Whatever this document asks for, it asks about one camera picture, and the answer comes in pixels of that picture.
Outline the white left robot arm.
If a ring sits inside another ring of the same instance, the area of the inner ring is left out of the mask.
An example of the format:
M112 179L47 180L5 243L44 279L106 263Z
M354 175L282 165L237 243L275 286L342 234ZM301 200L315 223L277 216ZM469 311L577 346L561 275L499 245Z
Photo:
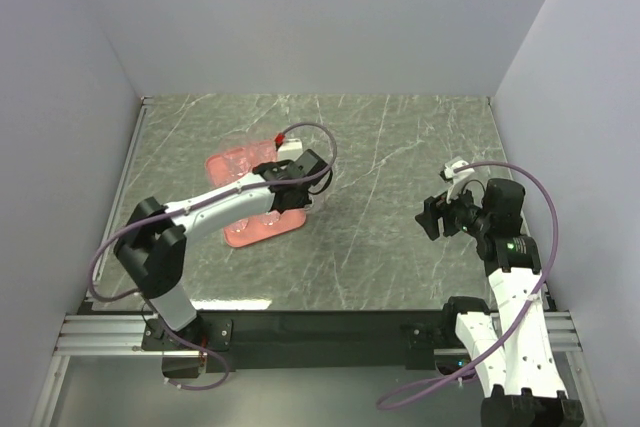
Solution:
M311 203L311 188L331 167L306 149L295 160L263 163L224 187L167 204L150 197L136 206L113 252L162 318L177 348L193 347L202 321L182 286L187 248L237 221Z

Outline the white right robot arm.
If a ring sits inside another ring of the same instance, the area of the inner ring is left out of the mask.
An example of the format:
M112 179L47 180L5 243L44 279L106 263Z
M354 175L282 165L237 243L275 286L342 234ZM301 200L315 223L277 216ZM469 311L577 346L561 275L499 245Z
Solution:
M556 367L543 299L536 241L523 233L524 187L492 178L480 204L460 189L431 196L417 223L436 240L458 232L476 242L494 294L500 325L477 298L452 297L440 322L443 340L467 349L484 392L484 426L580 426L585 414L570 398Z

